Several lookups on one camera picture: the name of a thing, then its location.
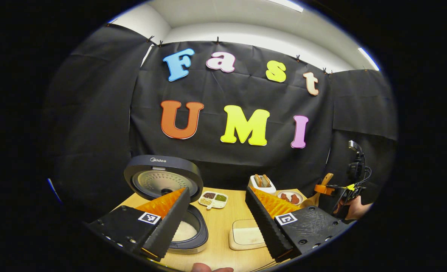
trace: orange soft gripper pad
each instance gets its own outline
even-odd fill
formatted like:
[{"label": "orange soft gripper pad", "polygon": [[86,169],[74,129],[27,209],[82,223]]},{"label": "orange soft gripper pad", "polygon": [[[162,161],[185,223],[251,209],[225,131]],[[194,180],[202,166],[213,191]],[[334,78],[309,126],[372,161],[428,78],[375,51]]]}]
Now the orange soft gripper pad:
[{"label": "orange soft gripper pad", "polygon": [[273,196],[270,193],[263,192],[255,189],[254,187],[251,187],[251,189],[262,205],[264,205],[265,210],[267,210],[272,219],[274,219],[277,215],[284,215],[285,213],[294,212],[300,209],[298,206],[288,203],[287,201],[280,199],[277,196]]},{"label": "orange soft gripper pad", "polygon": [[159,198],[153,199],[148,203],[136,207],[136,209],[142,212],[149,212],[154,215],[160,215],[161,219],[163,219],[166,215],[168,215],[168,212],[170,211],[171,207],[173,207],[173,204],[180,197],[183,190],[185,190],[185,188],[167,193],[164,196],[160,196]]}]

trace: tray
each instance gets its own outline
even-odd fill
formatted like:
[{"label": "tray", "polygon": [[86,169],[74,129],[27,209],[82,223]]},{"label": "tray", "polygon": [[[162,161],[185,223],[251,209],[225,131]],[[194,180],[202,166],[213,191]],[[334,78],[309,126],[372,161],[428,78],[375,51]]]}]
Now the tray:
[{"label": "tray", "polygon": [[[217,200],[216,198],[218,196],[224,196],[225,201]],[[198,203],[206,206],[207,210],[210,210],[211,208],[221,209],[221,208],[225,207],[225,205],[227,205],[227,201],[228,201],[228,196],[225,193],[217,193],[217,192],[212,192],[212,191],[205,191],[202,193],[201,197],[198,198]]]},{"label": "tray", "polygon": [[229,231],[229,246],[233,250],[265,247],[264,238],[254,219],[237,220]]}]

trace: white container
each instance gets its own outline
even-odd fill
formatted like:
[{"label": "white container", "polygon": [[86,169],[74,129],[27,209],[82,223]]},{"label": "white container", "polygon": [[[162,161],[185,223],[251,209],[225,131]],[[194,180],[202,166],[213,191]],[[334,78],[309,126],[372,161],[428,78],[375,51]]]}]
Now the white container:
[{"label": "white container", "polygon": [[270,193],[271,195],[275,195],[276,194],[276,187],[274,186],[274,184],[272,183],[272,181],[269,179],[270,182],[270,187],[259,187],[257,186],[257,182],[255,182],[255,176],[251,176],[249,178],[249,186],[254,187],[256,189],[259,189],[263,192],[266,193]]}]

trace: wooden table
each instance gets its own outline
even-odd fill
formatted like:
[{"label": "wooden table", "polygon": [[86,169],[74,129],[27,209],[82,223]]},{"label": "wooden table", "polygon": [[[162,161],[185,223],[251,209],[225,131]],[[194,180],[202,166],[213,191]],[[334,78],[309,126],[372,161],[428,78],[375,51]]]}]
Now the wooden table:
[{"label": "wooden table", "polygon": [[[303,195],[297,189],[290,189]],[[196,262],[205,263],[212,270],[221,267],[232,267],[234,272],[249,272],[270,263],[274,263],[267,247],[251,250],[232,250],[229,247],[228,235],[232,229],[232,223],[236,220],[253,219],[253,216],[245,203],[245,191],[223,190],[204,187],[203,191],[224,193],[228,196],[227,205],[222,209],[212,208],[206,210],[206,206],[197,201],[191,205],[202,213],[208,228],[208,241],[206,249],[195,254],[166,253],[161,259],[161,264],[182,271],[190,271]],[[120,205],[136,208],[148,202],[137,194],[131,195]]]}]

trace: human hand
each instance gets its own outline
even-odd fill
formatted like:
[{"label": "human hand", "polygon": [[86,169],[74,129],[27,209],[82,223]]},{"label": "human hand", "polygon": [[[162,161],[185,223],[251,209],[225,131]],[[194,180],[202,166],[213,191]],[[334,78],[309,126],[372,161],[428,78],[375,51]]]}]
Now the human hand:
[{"label": "human hand", "polygon": [[338,208],[334,211],[334,213],[336,213],[342,206],[348,205],[348,215],[346,215],[345,220],[358,220],[370,209],[372,204],[362,205],[362,196],[357,196],[347,203],[340,200],[338,203]]},{"label": "human hand", "polygon": [[224,267],[212,271],[212,269],[208,265],[196,262],[194,263],[191,272],[234,272],[234,269],[230,267]]}]

